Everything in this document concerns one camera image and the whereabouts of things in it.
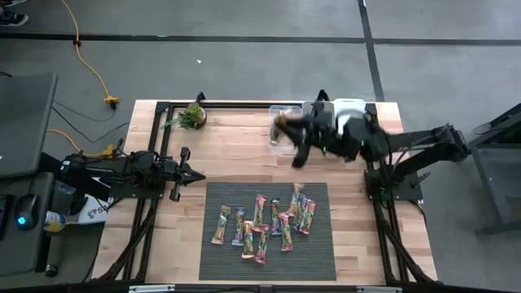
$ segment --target yellow cable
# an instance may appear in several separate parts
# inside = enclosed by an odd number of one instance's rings
[[[71,137],[69,137],[67,134],[57,130],[57,129],[48,129],[47,132],[51,132],[51,133],[57,133],[57,134],[60,134],[61,136],[65,137],[71,144],[72,146],[74,147],[74,149],[77,151],[77,152],[81,152],[81,149],[76,145],[76,143],[72,140]],[[88,156],[88,157],[101,157],[101,156],[107,156],[107,154],[104,154],[104,153],[98,153],[98,154],[86,154],[86,153],[83,153],[84,156]]]
[[[94,70],[94,68],[92,68],[82,57],[81,57],[81,54],[80,54],[80,46],[78,44],[78,42],[80,41],[80,29],[78,28],[78,23],[76,22],[76,18],[74,17],[74,14],[72,13],[72,10],[71,8],[67,5],[67,3],[65,2],[65,0],[61,0],[61,2],[65,5],[65,7],[67,8],[68,10],[68,14],[71,16],[72,18],[72,22],[74,23],[74,27],[76,28],[76,44],[74,44],[74,46],[76,47],[76,53],[78,55],[78,58],[80,59],[80,61],[83,63],[83,65],[85,65],[88,69],[90,69],[90,71],[98,78],[99,82],[101,83],[103,89],[105,90],[105,95],[106,95],[106,98],[105,98],[105,103],[110,103],[110,102],[114,102],[114,103],[118,103],[118,98],[116,97],[113,97],[111,96],[109,93],[108,93],[108,89],[107,89],[107,86],[105,85],[105,82],[103,81],[103,78],[96,72],[96,70]]]

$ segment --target plant pot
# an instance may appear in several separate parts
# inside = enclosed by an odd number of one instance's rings
[[[204,118],[203,118],[203,122],[199,123],[199,124],[196,124],[195,125],[195,130],[198,130],[198,129],[202,129],[203,126],[206,124],[206,110],[204,110],[203,108],[201,108],[201,110],[203,110],[203,114],[204,114]]]

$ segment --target computer mouse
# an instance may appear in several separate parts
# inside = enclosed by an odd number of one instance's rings
[[[16,201],[15,223],[20,230],[30,230],[38,224],[38,195],[27,194]]]

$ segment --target yellow extension cord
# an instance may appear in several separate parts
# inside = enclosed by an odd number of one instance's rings
[[[76,28],[76,42],[74,44],[74,46],[76,47],[76,53],[78,55],[78,59],[80,59],[80,61],[83,63],[83,65],[85,65],[88,69],[90,69],[90,71],[99,79],[99,82],[101,83],[101,86],[103,87],[103,89],[105,90],[105,103],[106,104],[109,104],[111,105],[112,109],[116,110],[116,104],[119,102],[119,99],[114,97],[114,96],[111,96],[109,93],[108,93],[108,89],[107,89],[107,86],[105,85],[105,82],[103,81],[103,78],[96,72],[96,70],[94,70],[94,68],[92,68],[82,57],[81,57],[81,54],[80,54],[80,45],[79,45],[79,41],[80,41],[80,29],[78,28],[78,23],[76,22],[76,18],[74,17],[74,14],[72,13],[72,10],[71,8],[67,5],[67,3],[65,2],[65,0],[61,0],[61,2],[65,5],[65,7],[67,8],[68,10],[68,14],[71,16],[72,18],[72,22],[74,23],[74,27]]]
[[[48,129],[47,132],[57,133],[57,134],[65,137],[72,144],[72,146],[74,147],[74,149],[77,152],[81,152],[81,149],[76,145],[76,143],[72,140],[72,138],[69,137],[66,133],[61,132],[61,131],[59,131],[57,129]],[[109,157],[112,156],[112,152],[113,151],[114,151],[114,146],[113,145],[108,145],[108,148],[105,151],[102,151],[102,152],[97,153],[97,154],[83,153],[83,155],[84,156],[88,156],[88,157],[94,157],[94,158],[100,158],[100,157],[109,158]]]

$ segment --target rubber mat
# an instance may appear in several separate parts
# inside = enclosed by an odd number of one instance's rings
[[[230,281],[335,281],[335,258],[331,232],[331,214],[326,183],[305,184],[303,193],[315,201],[311,233],[292,230],[293,251],[281,251],[282,236],[271,235],[266,251],[266,264],[243,260],[243,247],[231,245],[235,234],[235,208],[246,208],[244,219],[251,221],[256,195],[266,195],[264,223],[271,225],[269,201],[280,198],[280,210],[289,208],[292,183],[208,183],[204,206],[203,244],[199,280]],[[220,207],[232,208],[225,230],[225,244],[212,244],[217,229]],[[253,233],[255,252],[260,233]]]

